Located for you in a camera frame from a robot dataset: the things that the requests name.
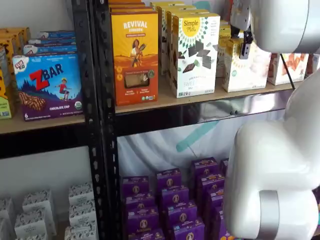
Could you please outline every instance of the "woman illustration on box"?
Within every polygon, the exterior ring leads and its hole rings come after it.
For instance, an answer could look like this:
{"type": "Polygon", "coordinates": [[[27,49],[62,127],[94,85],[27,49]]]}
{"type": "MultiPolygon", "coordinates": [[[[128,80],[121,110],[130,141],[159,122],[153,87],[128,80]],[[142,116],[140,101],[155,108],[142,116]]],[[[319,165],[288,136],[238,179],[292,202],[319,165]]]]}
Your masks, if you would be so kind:
{"type": "Polygon", "coordinates": [[[130,57],[133,58],[132,67],[140,67],[141,66],[141,59],[140,57],[143,56],[141,47],[139,48],[139,40],[136,39],[132,43],[132,51],[130,53],[130,57]]]}

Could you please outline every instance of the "wooden shelf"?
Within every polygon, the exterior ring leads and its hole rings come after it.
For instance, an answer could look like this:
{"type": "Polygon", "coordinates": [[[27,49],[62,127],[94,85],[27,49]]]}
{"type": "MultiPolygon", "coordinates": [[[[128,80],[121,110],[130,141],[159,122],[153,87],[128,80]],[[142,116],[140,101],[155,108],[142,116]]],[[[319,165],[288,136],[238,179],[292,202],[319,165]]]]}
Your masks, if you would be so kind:
{"type": "Polygon", "coordinates": [[[159,79],[159,90],[158,90],[158,101],[154,102],[147,102],[147,103],[140,103],[134,105],[127,105],[127,106],[116,106],[115,113],[122,114],[122,113],[130,113],[135,111],[143,111],[143,110],[150,110],[156,108],[163,108],[169,106],[176,106],[176,105],[185,105],[191,103],[199,103],[199,102],[206,102],[212,100],[219,100],[219,99],[228,99],[228,98],[236,98],[242,97],[247,95],[255,95],[255,94],[263,94],[263,93],[271,93],[281,90],[288,90],[291,89],[291,85],[282,84],[278,86],[274,86],[271,83],[267,83],[265,88],[262,89],[254,89],[254,90],[246,90],[246,91],[236,91],[236,92],[226,92],[221,85],[221,78],[216,79],[216,86],[215,92],[211,94],[205,95],[198,95],[198,96],[190,96],[190,97],[183,97],[183,98],[176,98],[172,93],[170,86],[166,79],[160,78],[159,79]]]}

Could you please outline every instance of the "cardboard box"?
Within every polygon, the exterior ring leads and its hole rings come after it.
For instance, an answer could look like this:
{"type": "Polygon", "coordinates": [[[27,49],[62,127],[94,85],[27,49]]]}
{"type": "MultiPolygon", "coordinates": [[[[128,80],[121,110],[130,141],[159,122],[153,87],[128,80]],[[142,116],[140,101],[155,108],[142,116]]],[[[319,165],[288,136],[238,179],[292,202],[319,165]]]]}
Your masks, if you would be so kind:
{"type": "Polygon", "coordinates": [[[122,179],[123,197],[149,192],[148,176],[126,176],[122,179]]]}
{"type": "Polygon", "coordinates": [[[67,43],[48,43],[48,44],[28,44],[23,48],[24,55],[57,53],[57,52],[76,52],[75,42],[67,43]]]}
{"type": "Polygon", "coordinates": [[[266,87],[271,53],[260,49],[253,41],[248,59],[240,59],[242,38],[226,42],[224,56],[225,78],[222,86],[229,92],[262,89],[266,87]]]}
{"type": "Polygon", "coordinates": [[[128,212],[126,230],[129,237],[150,232],[159,227],[158,208],[136,208],[128,212]]]}
{"type": "Polygon", "coordinates": [[[205,225],[200,217],[173,226],[172,240],[204,240],[205,225]]]}
{"type": "Polygon", "coordinates": [[[156,174],[157,193],[160,193],[162,189],[166,189],[172,186],[180,186],[181,183],[182,177],[179,168],[164,170],[156,174]]]}
{"type": "Polygon", "coordinates": [[[165,235],[161,228],[129,237],[129,240],[165,240],[165,235]]]}
{"type": "Polygon", "coordinates": [[[193,5],[175,5],[175,6],[156,6],[158,12],[158,43],[159,45],[159,73],[166,75],[168,71],[168,57],[167,57],[167,16],[166,11],[169,10],[195,10],[193,5]]]}
{"type": "Polygon", "coordinates": [[[179,202],[189,201],[189,189],[184,186],[171,186],[162,189],[161,192],[161,205],[162,207],[169,207],[176,205],[179,202]]]}
{"type": "Polygon", "coordinates": [[[14,203],[11,198],[0,199],[0,219],[5,220],[10,238],[14,239],[16,237],[16,213],[14,203]]]}
{"type": "Polygon", "coordinates": [[[40,31],[37,34],[38,39],[59,39],[59,38],[74,38],[76,36],[74,31],[60,30],[60,31],[40,31]]]}
{"type": "MultiPolygon", "coordinates": [[[[283,53],[283,58],[289,70],[292,81],[300,82],[305,79],[309,54],[283,53]]],[[[273,53],[269,67],[268,81],[273,85],[290,83],[287,71],[280,54],[273,53]]]]}
{"type": "Polygon", "coordinates": [[[0,120],[11,119],[15,113],[14,91],[6,49],[0,46],[0,120]]]}
{"type": "Polygon", "coordinates": [[[13,65],[25,121],[83,112],[76,52],[15,56],[13,65]]]}
{"type": "Polygon", "coordinates": [[[128,196],[125,199],[125,209],[127,211],[131,209],[143,209],[154,207],[155,196],[151,193],[138,193],[132,196],[128,196]]]}
{"type": "Polygon", "coordinates": [[[46,210],[44,208],[18,214],[14,230],[17,238],[26,238],[36,235],[47,235],[46,210]]]}
{"type": "Polygon", "coordinates": [[[57,235],[57,217],[51,190],[28,193],[24,196],[22,209],[24,212],[44,209],[48,220],[48,230],[52,235],[57,235]]]}
{"type": "Polygon", "coordinates": [[[172,81],[172,75],[171,75],[171,61],[173,59],[173,47],[172,47],[172,34],[173,34],[173,17],[176,14],[181,14],[181,13],[188,13],[188,14],[206,14],[209,13],[208,10],[206,9],[184,9],[184,10],[176,10],[176,9],[170,9],[167,8],[165,10],[165,17],[166,17],[166,58],[167,58],[167,75],[166,79],[168,80],[169,84],[171,85],[172,81]]]}
{"type": "Polygon", "coordinates": [[[116,104],[157,101],[157,13],[113,12],[111,25],[116,104]]]}
{"type": "Polygon", "coordinates": [[[173,17],[171,89],[177,98],[215,91],[219,25],[215,13],[173,17]]]}
{"type": "Polygon", "coordinates": [[[92,182],[73,185],[69,188],[70,205],[83,204],[94,199],[95,197],[92,182]]]}

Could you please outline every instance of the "yellow box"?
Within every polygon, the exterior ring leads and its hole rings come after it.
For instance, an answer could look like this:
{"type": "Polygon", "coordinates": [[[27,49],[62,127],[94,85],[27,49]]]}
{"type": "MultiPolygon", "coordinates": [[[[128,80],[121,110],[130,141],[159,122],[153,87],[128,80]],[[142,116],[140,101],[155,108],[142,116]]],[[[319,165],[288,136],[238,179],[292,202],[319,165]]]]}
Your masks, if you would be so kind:
{"type": "Polygon", "coordinates": [[[15,100],[13,91],[6,49],[0,47],[0,120],[11,119],[14,115],[15,100]]]}

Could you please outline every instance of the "boy illustration on box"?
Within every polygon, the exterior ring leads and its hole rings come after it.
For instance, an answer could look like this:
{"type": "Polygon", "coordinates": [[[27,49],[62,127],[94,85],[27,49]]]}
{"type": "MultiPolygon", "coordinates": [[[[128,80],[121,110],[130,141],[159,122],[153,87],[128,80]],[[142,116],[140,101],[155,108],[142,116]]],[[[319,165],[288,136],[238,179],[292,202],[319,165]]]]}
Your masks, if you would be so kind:
{"type": "Polygon", "coordinates": [[[69,91],[67,91],[67,89],[71,89],[71,88],[67,88],[67,79],[64,77],[62,78],[62,84],[59,84],[57,86],[55,86],[56,88],[60,88],[59,93],[64,94],[63,100],[67,101],[68,97],[69,97],[69,91]]]}

